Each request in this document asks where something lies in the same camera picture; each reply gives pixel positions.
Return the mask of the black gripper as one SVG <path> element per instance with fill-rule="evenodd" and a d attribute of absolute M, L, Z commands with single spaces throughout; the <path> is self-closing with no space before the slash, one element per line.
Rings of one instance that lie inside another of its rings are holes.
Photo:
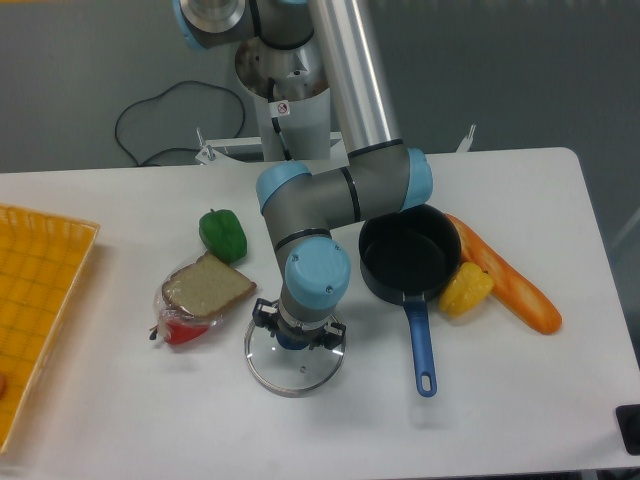
<path fill-rule="evenodd" d="M 322 347 L 334 350 L 344 343 L 346 326 L 338 321 L 322 320 L 303 322 L 292 316 L 285 308 L 278 308 L 278 301 L 258 298 L 252 311 L 252 320 L 257 328 L 266 329 L 276 337 L 280 346 L 309 346 L 310 350 Z"/>

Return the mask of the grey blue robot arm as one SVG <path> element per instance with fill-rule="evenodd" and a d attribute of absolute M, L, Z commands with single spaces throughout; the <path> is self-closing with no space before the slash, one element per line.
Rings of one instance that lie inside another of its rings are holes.
<path fill-rule="evenodd" d="M 235 71 L 257 100 L 269 167 L 256 192 L 282 275 L 255 323 L 287 349 L 332 348 L 347 281 L 334 229 L 424 203 L 432 176 L 408 148 L 392 106 L 369 5 L 364 1 L 177 1 L 185 39 L 209 49 L 236 43 Z"/>

